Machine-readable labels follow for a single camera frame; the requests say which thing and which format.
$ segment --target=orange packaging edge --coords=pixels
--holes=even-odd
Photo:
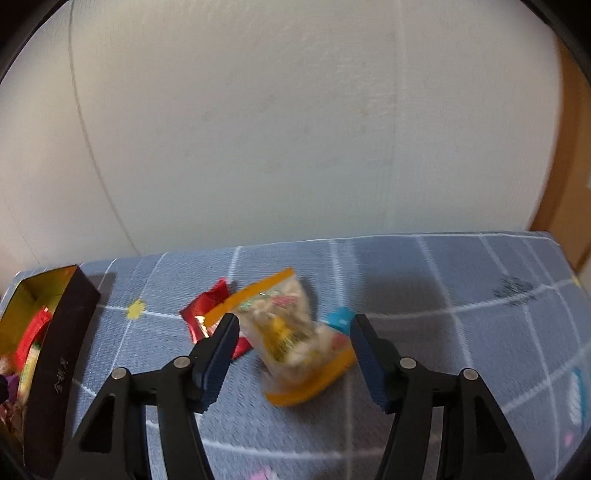
[[[292,275],[295,275],[296,271],[288,267],[285,270],[281,270],[270,277],[264,278],[263,280],[251,283],[249,286],[244,287],[242,290],[236,292],[234,295],[228,297],[223,303],[209,310],[203,318],[203,324],[206,327],[211,327],[224,316],[225,313],[235,309],[241,303],[247,301],[250,297],[259,294],[260,292],[267,291],[273,288],[278,283],[288,279]]]

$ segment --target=dark stain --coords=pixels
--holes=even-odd
[[[533,288],[534,286],[528,281],[505,275],[501,280],[501,287],[493,290],[493,293],[498,299],[505,299],[515,295],[528,293],[529,291],[533,290]],[[513,300],[509,302],[509,305],[522,305],[524,303],[528,303],[530,300],[535,300],[535,296],[533,294],[526,295],[523,299]]]

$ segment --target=pink sticker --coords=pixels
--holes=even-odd
[[[250,480],[279,480],[279,477],[273,473],[270,467],[266,466],[263,470],[250,477]]]
[[[573,443],[573,440],[574,440],[574,433],[573,432],[568,432],[564,436],[564,446],[566,448],[570,447],[570,444]]]

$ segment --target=blue grid mat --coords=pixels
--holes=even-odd
[[[337,306],[366,313],[381,336],[425,366],[477,369],[502,406],[538,480],[554,478],[590,426],[589,299],[547,234],[455,233],[332,239],[90,262],[102,297],[71,391],[78,425],[114,367],[162,367],[191,350],[178,311],[220,277],[237,288],[295,268],[321,318]],[[21,273],[15,285],[37,271]],[[126,319],[141,298],[147,310]],[[378,468],[391,417],[352,368],[317,398],[274,408],[251,352],[230,366],[219,401],[198,424],[216,478],[270,466],[281,480],[365,480]],[[165,477],[154,408],[150,462]],[[425,478],[434,478],[441,412],[434,413]]]

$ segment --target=wrapped candy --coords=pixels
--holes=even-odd
[[[267,372],[263,389],[275,405],[313,397],[355,360],[349,338],[310,317],[306,292],[292,268],[247,286],[205,317],[218,322],[235,314]]]

